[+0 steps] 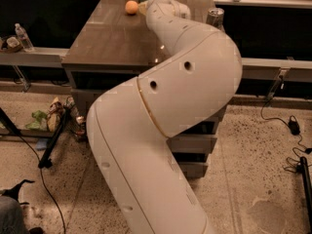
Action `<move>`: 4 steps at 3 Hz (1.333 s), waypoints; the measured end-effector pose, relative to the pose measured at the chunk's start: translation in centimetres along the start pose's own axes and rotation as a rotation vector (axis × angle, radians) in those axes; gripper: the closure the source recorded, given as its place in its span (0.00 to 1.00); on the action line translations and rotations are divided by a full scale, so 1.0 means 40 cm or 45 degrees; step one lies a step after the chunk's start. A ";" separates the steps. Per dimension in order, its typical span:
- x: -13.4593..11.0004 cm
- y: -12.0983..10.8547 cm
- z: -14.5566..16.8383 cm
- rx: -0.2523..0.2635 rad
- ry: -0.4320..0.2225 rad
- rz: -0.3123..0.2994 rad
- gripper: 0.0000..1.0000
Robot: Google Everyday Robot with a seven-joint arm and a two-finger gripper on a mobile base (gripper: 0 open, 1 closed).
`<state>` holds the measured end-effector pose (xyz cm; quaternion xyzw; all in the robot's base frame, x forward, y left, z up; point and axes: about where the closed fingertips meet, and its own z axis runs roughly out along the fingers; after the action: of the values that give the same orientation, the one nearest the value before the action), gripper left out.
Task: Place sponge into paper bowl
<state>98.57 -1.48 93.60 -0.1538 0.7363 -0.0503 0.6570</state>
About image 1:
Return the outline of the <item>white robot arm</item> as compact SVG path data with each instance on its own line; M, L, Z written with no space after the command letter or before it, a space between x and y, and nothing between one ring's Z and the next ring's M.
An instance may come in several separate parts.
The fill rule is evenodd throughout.
M92 152L133 234L215 234L167 140L217 113L242 78L236 44L176 0L148 0L146 24L170 58L100 96Z

